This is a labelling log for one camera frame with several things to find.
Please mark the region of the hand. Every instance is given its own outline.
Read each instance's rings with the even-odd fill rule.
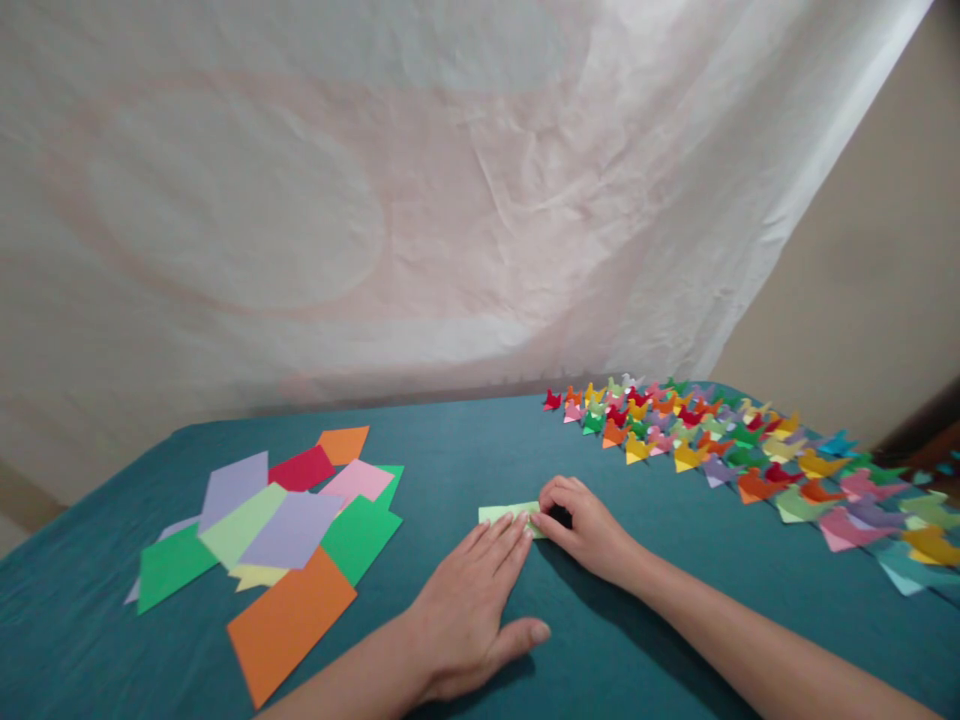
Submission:
[[[572,530],[546,514],[554,505],[566,508],[573,516]],[[540,511],[532,521],[544,535],[594,575],[623,586],[624,578],[618,573],[625,565],[624,558],[640,545],[586,485],[576,478],[557,475],[540,491]]]
[[[508,662],[550,638],[550,628],[534,618],[500,627],[530,552],[532,533],[526,525],[524,512],[516,521],[508,513],[492,527],[489,522],[475,527],[397,619],[429,665],[424,702],[476,690]]]

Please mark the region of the pile of paper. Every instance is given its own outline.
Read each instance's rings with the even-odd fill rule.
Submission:
[[[403,466],[360,459],[369,429],[325,431],[273,467],[260,452],[215,470],[199,515],[140,555],[126,599],[138,614],[217,565],[236,592],[270,588],[227,626],[258,709],[353,602],[403,522],[390,512]]]
[[[904,595],[960,585],[960,544],[950,537],[960,514],[947,511],[937,492],[893,505],[911,487],[899,479],[906,468],[880,468],[845,431],[821,438],[798,414],[781,417],[769,403],[758,407],[715,385],[642,381],[624,375],[596,390],[593,383],[565,396],[547,390],[543,409],[599,436],[602,449],[620,448],[628,465],[672,454],[678,473],[695,470],[711,488],[735,487],[745,505],[771,504],[784,523],[818,522],[832,552],[872,546]],[[915,486],[930,480],[914,475]]]

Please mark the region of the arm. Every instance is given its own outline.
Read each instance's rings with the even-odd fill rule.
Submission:
[[[413,605],[263,713],[266,720],[399,718],[486,683],[550,638],[533,618],[500,627],[530,552],[526,513],[478,525]]]
[[[549,515],[573,516],[573,529]],[[540,494],[534,524],[581,565],[658,612],[767,720],[936,718],[836,655],[768,620],[641,547],[576,478]]]

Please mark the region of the forearm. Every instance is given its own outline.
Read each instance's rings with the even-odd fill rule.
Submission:
[[[423,700],[430,677],[411,651],[404,616],[368,635],[261,716],[380,720],[401,718]]]
[[[640,546],[617,584],[667,620],[767,720],[937,717]]]

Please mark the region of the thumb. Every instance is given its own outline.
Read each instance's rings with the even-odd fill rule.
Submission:
[[[530,518],[530,522],[550,540],[553,540],[564,550],[570,552],[570,545],[574,539],[572,530],[568,530],[546,513],[534,513]]]
[[[497,670],[550,639],[550,626],[536,618],[521,618],[500,628],[490,648],[490,662]]]

